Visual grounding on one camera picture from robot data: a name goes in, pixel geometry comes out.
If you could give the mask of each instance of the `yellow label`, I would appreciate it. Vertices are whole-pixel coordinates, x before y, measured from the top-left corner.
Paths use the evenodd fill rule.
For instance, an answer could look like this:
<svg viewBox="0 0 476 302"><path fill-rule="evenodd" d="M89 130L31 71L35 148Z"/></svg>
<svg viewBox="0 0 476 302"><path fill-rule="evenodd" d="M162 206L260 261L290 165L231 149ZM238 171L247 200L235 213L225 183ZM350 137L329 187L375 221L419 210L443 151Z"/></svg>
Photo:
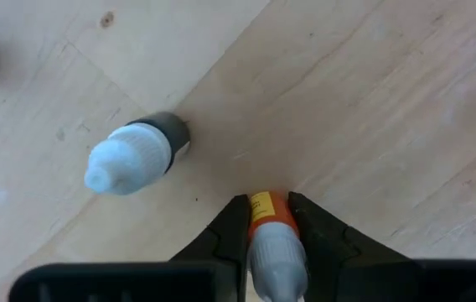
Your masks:
<svg viewBox="0 0 476 302"><path fill-rule="evenodd" d="M273 208L270 192L261 192L251 197L251 219L253 222L274 215L275 209Z"/></svg>

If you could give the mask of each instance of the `black object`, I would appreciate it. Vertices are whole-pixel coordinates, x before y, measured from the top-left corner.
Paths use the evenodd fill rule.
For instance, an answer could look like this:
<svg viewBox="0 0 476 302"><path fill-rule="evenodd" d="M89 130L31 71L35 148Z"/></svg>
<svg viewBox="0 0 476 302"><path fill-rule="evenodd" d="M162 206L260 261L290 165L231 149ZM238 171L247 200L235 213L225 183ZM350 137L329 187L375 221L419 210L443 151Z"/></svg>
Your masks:
<svg viewBox="0 0 476 302"><path fill-rule="evenodd" d="M9 293L16 302L244 301L246 195L229 205L166 263L51 264L22 275Z"/></svg>
<svg viewBox="0 0 476 302"><path fill-rule="evenodd" d="M476 301L476 260L411 260L291 192L308 258L307 302ZM20 277L10 302L245 300L246 195L167 263L56 264Z"/></svg>
<svg viewBox="0 0 476 302"><path fill-rule="evenodd" d="M165 138L169 141L169 145L171 146L171 161L169 162L167 170L171 169L175 158L183 154L189 147L190 136L186 123L183 122L180 117L170 112L154 113L147 117L131 121L127 125L136 122L151 125L165 135Z"/></svg>

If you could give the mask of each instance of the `white bottle cap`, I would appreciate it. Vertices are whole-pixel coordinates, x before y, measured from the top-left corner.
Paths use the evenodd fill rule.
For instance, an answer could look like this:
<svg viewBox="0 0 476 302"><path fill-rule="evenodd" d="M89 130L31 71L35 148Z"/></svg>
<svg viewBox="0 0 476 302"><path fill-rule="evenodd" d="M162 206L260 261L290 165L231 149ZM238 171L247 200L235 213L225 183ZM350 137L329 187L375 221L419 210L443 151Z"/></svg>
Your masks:
<svg viewBox="0 0 476 302"><path fill-rule="evenodd" d="M156 127L137 122L118 128L89 155L85 186L96 193L126 195L162 177L171 146Z"/></svg>
<svg viewBox="0 0 476 302"><path fill-rule="evenodd" d="M248 262L255 291L264 301L296 302L307 290L305 250L294 230L268 222L253 233Z"/></svg>

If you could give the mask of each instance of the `orange bottle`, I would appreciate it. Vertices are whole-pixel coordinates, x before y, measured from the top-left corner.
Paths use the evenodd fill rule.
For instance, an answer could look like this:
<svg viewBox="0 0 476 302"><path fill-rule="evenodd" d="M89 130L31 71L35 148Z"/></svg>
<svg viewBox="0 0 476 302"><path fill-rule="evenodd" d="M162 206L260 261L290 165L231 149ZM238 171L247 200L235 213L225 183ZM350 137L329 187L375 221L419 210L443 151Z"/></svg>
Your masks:
<svg viewBox="0 0 476 302"><path fill-rule="evenodd" d="M298 226L288 203L280 195L271 191L257 193L249 199L251 203L251 226L249 227L249 241L255 230L268 222L281 222L289 225L299 237Z"/></svg>
<svg viewBox="0 0 476 302"><path fill-rule="evenodd" d="M274 192L251 196L248 267L264 301L298 301L307 290L306 254L287 202Z"/></svg>

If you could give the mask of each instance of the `light wooden table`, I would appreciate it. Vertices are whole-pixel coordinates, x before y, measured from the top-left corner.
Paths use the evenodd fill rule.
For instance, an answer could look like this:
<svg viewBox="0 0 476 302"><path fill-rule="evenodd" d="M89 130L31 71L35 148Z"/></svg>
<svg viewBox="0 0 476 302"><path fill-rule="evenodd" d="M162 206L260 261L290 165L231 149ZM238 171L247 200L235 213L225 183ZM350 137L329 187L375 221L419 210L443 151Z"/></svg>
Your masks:
<svg viewBox="0 0 476 302"><path fill-rule="evenodd" d="M84 188L92 146L172 108L189 157L135 195ZM0 300L41 263L167 259L264 189L476 258L476 1L0 0Z"/></svg>

